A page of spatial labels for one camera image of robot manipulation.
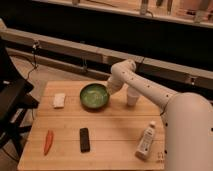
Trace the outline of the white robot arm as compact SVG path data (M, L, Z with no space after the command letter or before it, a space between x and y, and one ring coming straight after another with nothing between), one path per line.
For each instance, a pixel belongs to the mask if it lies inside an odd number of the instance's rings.
M111 67L110 94L126 83L162 111L165 128L164 171L213 171L213 106L203 96L177 92L135 73L127 59Z

